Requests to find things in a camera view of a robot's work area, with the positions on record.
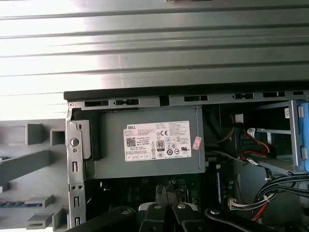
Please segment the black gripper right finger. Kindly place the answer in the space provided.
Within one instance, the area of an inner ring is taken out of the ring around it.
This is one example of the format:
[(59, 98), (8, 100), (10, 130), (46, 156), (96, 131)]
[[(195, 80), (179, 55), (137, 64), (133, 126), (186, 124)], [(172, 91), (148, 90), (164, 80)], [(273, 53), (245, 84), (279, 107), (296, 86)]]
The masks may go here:
[(195, 205), (178, 202), (172, 206), (177, 224), (184, 232), (274, 232), (237, 214), (216, 208), (200, 212)]

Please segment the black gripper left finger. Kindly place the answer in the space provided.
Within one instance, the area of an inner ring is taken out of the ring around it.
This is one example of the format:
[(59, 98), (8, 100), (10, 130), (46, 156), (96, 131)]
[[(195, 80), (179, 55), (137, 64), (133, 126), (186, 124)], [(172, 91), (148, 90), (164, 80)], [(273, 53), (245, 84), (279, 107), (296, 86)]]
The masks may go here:
[(143, 203), (138, 210), (120, 206), (85, 223), (68, 229), (69, 232), (164, 232), (169, 203), (167, 186), (156, 187), (156, 201)]

